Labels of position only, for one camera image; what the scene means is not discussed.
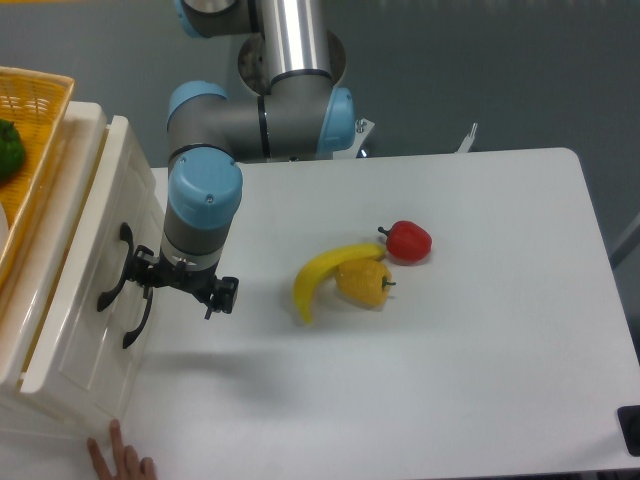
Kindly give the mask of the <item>person's hand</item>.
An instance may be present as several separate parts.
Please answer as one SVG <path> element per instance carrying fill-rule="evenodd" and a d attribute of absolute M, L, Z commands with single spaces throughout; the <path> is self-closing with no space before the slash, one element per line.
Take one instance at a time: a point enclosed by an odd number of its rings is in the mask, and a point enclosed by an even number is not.
<path fill-rule="evenodd" d="M 109 436 L 116 467 L 114 473 L 111 472 L 97 441 L 91 437 L 86 440 L 92 468 L 98 479 L 156 480 L 158 478 L 153 459 L 151 457 L 140 458 L 132 445 L 124 444 L 120 422 L 117 419 L 113 419 L 109 423 Z"/>

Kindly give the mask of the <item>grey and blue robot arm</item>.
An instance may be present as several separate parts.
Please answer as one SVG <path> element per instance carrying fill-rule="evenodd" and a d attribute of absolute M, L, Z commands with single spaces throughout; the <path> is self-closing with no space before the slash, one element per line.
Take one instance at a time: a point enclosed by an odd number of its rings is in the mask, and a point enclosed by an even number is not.
<path fill-rule="evenodd" d="M 168 199 L 158 251 L 131 245 L 122 282 L 146 301 L 158 288 L 192 295 L 209 312 L 233 309 L 238 282 L 216 277 L 242 196 L 242 161 L 324 156 L 350 148 L 354 102 L 336 85 L 317 1 L 179 1 L 183 28 L 211 38 L 255 33 L 264 43 L 267 90 L 230 100 L 191 81 L 171 95 L 166 121 Z"/>

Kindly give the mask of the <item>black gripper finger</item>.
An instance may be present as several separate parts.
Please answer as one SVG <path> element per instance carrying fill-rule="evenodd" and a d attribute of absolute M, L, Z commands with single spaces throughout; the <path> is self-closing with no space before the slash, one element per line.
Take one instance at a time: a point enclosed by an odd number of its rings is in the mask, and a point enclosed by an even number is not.
<path fill-rule="evenodd" d="M 145 300 L 151 298 L 152 289 L 159 285 L 158 266 L 159 258 L 144 245 L 138 245 L 126 262 L 125 277 L 143 289 Z"/>
<path fill-rule="evenodd" d="M 231 314 L 237 299 L 239 279 L 222 277 L 213 279 L 213 284 L 205 302 L 204 319 L 209 320 L 214 313 Z"/>

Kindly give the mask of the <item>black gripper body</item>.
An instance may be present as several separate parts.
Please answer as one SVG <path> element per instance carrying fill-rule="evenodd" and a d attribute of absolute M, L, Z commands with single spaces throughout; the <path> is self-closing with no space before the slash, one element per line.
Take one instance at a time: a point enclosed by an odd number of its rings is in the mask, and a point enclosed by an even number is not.
<path fill-rule="evenodd" d="M 157 262 L 150 270 L 150 285 L 155 288 L 170 287 L 194 296 L 197 300 L 209 300 L 213 294 L 215 272 L 222 249 L 204 256 L 175 256 L 160 251 Z"/>

